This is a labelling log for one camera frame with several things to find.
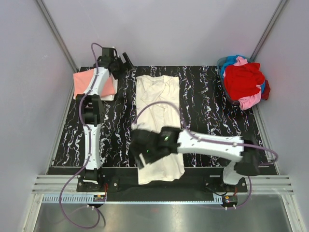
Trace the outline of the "cream white t shirt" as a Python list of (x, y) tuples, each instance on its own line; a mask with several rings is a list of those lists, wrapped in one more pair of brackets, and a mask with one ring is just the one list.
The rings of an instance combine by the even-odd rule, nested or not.
[[(171, 76), (151, 77), (148, 75), (136, 78), (136, 109), (137, 114), (147, 105), (168, 101), (175, 106), (180, 106), (179, 78)], [(163, 126), (179, 128), (181, 119), (176, 110), (168, 104), (156, 104), (147, 108), (137, 119), (137, 124), (142, 128), (160, 132)], [(153, 164), (147, 164), (138, 169), (138, 182), (140, 185), (152, 181), (173, 181), (184, 174), (183, 154), (171, 154)]]

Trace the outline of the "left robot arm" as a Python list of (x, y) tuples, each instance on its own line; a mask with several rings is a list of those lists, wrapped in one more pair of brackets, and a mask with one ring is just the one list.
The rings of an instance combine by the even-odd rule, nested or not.
[(103, 100), (112, 101), (117, 93), (118, 79), (135, 69), (128, 55), (123, 62), (114, 47), (101, 47), (101, 56), (95, 58), (94, 68), (74, 76), (84, 78), (83, 85), (74, 82), (74, 99), (78, 104), (79, 120), (84, 131), (85, 158), (79, 175), (81, 186), (93, 191), (104, 187), (102, 162), (100, 160), (100, 130), (106, 115)]

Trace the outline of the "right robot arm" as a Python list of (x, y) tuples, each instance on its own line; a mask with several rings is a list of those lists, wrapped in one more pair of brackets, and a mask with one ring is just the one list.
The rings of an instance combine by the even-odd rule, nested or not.
[(241, 136), (213, 136), (168, 126), (162, 127), (160, 132), (137, 127), (132, 132), (129, 146), (140, 169), (177, 153), (197, 153), (229, 160), (219, 179), (220, 188), (227, 192), (235, 188), (242, 177), (260, 174), (257, 148)]

